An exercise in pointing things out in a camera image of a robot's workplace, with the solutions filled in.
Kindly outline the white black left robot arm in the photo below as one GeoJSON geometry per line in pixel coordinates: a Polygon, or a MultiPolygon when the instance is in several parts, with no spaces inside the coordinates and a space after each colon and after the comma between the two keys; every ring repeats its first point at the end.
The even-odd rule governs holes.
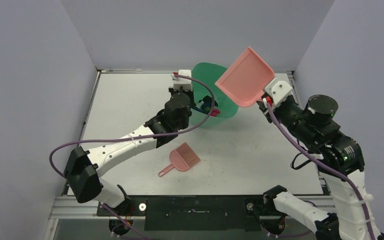
{"type": "Polygon", "coordinates": [[[189,126],[194,94],[182,87],[169,88],[170,99],[156,116],[128,133],[117,142],[88,150],[74,148],[69,155],[63,176],[78,203],[97,200],[109,206],[116,215],[129,210],[128,195],[120,185],[102,179],[110,169],[146,151],[157,149],[178,137],[189,126]]]}

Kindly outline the green plastic waste bin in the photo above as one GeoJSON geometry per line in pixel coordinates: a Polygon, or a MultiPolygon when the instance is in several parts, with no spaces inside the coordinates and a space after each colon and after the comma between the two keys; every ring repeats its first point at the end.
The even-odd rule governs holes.
{"type": "Polygon", "coordinates": [[[191,125],[200,123],[211,107],[214,109],[211,116],[201,125],[202,128],[215,127],[236,115],[239,107],[215,85],[226,70],[225,66],[208,62],[200,62],[193,67],[191,77],[207,85],[212,93],[201,84],[192,83],[195,107],[192,108],[192,116],[189,118],[191,125]]]}

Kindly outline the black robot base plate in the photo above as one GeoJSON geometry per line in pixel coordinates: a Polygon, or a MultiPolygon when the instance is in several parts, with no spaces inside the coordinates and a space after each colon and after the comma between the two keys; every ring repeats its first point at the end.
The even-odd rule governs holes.
{"type": "Polygon", "coordinates": [[[262,195],[132,195],[118,214],[144,221],[145,231],[281,231],[286,218],[262,195]]]}

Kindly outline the pink hand broom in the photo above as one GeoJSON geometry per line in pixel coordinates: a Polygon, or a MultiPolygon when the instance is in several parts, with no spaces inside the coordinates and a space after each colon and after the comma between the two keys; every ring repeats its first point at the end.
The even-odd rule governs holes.
{"type": "Polygon", "coordinates": [[[158,173],[159,177],[163,177],[173,169],[176,169],[178,172],[187,172],[196,166],[201,161],[201,158],[184,142],[170,152],[169,161],[170,164],[158,173]]]}

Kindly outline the pink dustpan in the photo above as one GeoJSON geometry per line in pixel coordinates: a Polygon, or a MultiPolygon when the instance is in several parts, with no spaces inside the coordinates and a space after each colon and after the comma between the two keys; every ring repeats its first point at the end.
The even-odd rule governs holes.
{"type": "Polygon", "coordinates": [[[275,78],[273,69],[251,48],[230,65],[215,85],[237,106],[248,108],[265,93],[275,78]]]}

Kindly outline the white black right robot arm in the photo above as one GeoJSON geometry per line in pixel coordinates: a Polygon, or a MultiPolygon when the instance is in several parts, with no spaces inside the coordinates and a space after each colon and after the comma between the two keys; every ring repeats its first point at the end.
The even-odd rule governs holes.
{"type": "Polygon", "coordinates": [[[270,215],[292,217],[318,240],[384,240],[370,209],[372,196],[365,186],[365,162],[360,145],[334,121],[338,103],[330,96],[311,96],[300,108],[293,96],[279,105],[267,94],[257,102],[270,123],[314,163],[325,180],[335,212],[321,210],[277,185],[263,194],[262,207],[270,215]]]}

